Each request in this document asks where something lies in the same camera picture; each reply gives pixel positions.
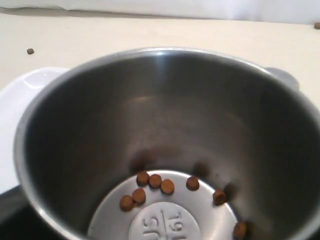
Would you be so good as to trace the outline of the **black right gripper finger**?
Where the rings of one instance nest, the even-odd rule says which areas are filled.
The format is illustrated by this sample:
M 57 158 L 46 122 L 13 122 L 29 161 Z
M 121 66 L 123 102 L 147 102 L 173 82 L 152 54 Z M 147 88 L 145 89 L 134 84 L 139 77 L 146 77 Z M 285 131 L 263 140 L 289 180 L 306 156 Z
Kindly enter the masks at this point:
M 20 186 L 0 195 L 0 238 L 2 240 L 59 240 L 33 210 Z

